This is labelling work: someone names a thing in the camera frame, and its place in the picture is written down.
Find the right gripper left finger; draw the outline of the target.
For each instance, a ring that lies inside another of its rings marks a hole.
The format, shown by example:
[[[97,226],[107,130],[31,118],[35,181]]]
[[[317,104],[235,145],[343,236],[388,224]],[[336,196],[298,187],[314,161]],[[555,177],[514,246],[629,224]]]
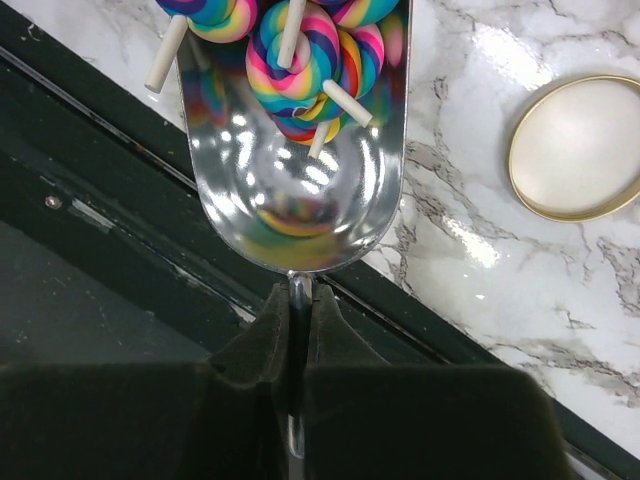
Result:
[[[5,366],[5,479],[284,479],[288,292],[195,361]]]

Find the silver metal scoop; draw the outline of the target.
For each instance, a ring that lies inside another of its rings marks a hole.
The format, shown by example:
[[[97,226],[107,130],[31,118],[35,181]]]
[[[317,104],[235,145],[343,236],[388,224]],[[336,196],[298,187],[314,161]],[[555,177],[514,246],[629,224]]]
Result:
[[[411,3],[308,1],[301,75],[338,60],[328,93],[284,95],[273,63],[288,6],[261,14],[234,44],[189,34],[177,62],[197,192],[226,244],[288,278],[289,442],[305,451],[303,373],[332,292],[315,281],[369,253],[402,190]]]

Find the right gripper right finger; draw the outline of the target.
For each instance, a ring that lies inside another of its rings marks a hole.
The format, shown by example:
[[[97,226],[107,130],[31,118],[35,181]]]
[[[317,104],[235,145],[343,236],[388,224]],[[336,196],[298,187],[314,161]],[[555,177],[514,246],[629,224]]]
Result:
[[[392,365],[314,296],[304,379],[309,479],[568,479],[546,394],[488,365]]]

